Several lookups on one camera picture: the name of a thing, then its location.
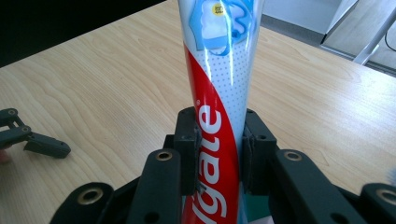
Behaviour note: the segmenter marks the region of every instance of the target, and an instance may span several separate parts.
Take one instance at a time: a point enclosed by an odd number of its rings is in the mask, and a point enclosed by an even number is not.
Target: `wooden table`
[[[7,150],[0,223],[48,223],[75,188],[141,174],[192,105],[180,27],[170,0],[0,69],[0,108],[72,148],[64,160]],[[389,183],[395,98],[393,77],[261,28],[248,107],[334,184]]]

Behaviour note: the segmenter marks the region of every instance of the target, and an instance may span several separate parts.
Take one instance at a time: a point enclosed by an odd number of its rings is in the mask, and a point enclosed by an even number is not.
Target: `green object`
[[[268,207],[268,196],[253,196],[246,194],[246,201],[248,222],[271,216]]]

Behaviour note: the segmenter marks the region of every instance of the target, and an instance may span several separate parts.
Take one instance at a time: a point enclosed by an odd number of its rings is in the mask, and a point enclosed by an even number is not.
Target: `red label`
[[[202,131],[199,191],[187,197],[182,223],[236,223],[239,165],[224,105],[201,65],[185,47],[196,120]]]

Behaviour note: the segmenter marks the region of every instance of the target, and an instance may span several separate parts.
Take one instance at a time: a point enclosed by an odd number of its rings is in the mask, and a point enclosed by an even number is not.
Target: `colgate toothpaste tube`
[[[247,223],[240,155],[263,0],[178,0],[196,121],[198,190],[182,222]]]

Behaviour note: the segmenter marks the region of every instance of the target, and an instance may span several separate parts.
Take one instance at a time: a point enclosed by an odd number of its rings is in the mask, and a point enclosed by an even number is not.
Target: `wood grain surface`
[[[0,109],[72,148],[64,160],[7,150],[0,223],[48,223],[75,188],[141,174],[192,105],[180,27],[169,0],[0,69]],[[395,97],[394,78],[261,28],[248,107],[334,184],[389,182]]]

